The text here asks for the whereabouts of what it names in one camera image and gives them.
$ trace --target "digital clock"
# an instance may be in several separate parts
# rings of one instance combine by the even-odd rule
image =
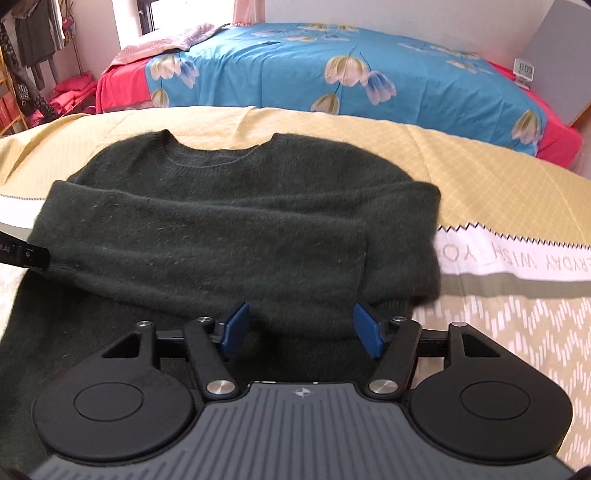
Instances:
[[[531,82],[534,79],[534,66],[521,59],[515,59],[515,64],[513,65],[513,73],[517,76]]]

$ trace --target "gray ribbed surface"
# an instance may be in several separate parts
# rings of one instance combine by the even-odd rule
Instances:
[[[512,467],[446,456],[414,432],[395,404],[353,385],[254,384],[240,400],[210,404],[168,452],[128,466],[86,467],[52,457],[33,480],[565,480],[554,458]]]

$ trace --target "black circular pad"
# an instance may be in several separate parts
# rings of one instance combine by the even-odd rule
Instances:
[[[137,412],[144,402],[139,388],[125,383],[107,382],[92,385],[78,393],[74,406],[89,420],[123,420]]]
[[[190,391],[136,358],[89,358],[33,404],[46,448],[85,462],[122,462],[179,437],[194,415]]]
[[[509,357],[452,362],[417,386],[409,411],[442,449],[492,463],[556,454],[572,419],[558,385]]]
[[[504,382],[480,382],[466,387],[460,395],[464,408],[488,420],[510,420],[524,414],[530,396],[519,387]]]

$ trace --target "red storage box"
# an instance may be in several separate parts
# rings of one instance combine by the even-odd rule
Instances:
[[[12,122],[10,113],[8,113],[8,107],[2,98],[0,99],[0,124],[2,124],[2,128],[6,128],[8,125],[10,125],[10,122]]]
[[[11,120],[14,120],[21,114],[21,111],[18,109],[17,101],[14,99],[11,93],[7,93],[2,97],[4,104],[8,108],[8,115],[10,115]]]

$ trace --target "blue floral bedsheet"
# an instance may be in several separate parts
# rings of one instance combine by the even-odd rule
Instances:
[[[419,125],[536,155],[547,118],[475,53],[348,25],[232,27],[151,59],[154,106],[249,106]]]

